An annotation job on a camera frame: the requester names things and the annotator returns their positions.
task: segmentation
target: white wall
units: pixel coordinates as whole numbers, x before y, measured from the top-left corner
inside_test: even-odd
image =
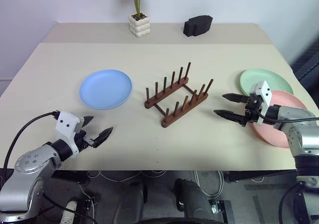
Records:
[[[209,14],[218,23],[256,23],[289,63],[319,34],[319,0],[148,0],[143,5],[152,22]],[[133,12],[130,0],[0,0],[0,80],[14,77],[55,21],[127,22]]]

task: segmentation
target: plate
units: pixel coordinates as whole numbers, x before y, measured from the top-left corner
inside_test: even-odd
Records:
[[[273,96],[270,101],[270,105],[272,106],[281,105],[307,109],[298,98],[290,93],[284,91],[272,91],[272,93]],[[276,147],[289,148],[286,135],[275,129],[272,125],[265,123],[257,125],[256,123],[253,123],[253,128],[269,144]]]
[[[118,70],[102,70],[88,76],[80,87],[80,98],[88,107],[97,110],[112,109],[130,96],[132,81]]]
[[[286,91],[294,94],[293,89],[284,78],[264,69],[249,69],[244,71],[240,76],[240,88],[248,96],[251,87],[260,81],[267,81],[271,90]]]

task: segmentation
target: white table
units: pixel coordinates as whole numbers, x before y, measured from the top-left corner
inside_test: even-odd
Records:
[[[168,128],[156,108],[144,108],[145,88],[162,86],[173,70],[192,62],[189,86],[200,89],[214,78],[209,97]],[[222,98],[240,93],[240,74],[249,68],[266,68],[284,77],[295,96],[316,116],[319,111],[272,44],[104,44],[41,43],[0,98],[0,160],[18,130],[30,119],[52,110],[94,115],[84,129],[96,136],[108,127],[114,130],[98,149],[87,148],[62,165],[66,170],[280,170],[294,169],[288,149],[262,141],[250,125],[218,117],[213,109],[243,113],[244,105]],[[93,72],[118,69],[133,82],[131,97],[121,106],[98,111],[79,99],[81,82]],[[160,103],[173,110],[183,101],[185,89]],[[55,120],[44,118],[21,136],[9,167],[24,152],[55,140]]]

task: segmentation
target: blue plate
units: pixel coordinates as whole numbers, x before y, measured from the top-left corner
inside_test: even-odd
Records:
[[[107,110],[121,105],[131,91],[132,81],[127,74],[118,70],[103,70],[84,80],[80,97],[88,107]]]

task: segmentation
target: white flower pot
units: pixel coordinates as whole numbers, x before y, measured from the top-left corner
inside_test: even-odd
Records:
[[[132,16],[129,16],[130,30],[137,36],[141,37],[151,32],[151,20],[149,17],[145,17],[136,21]]]

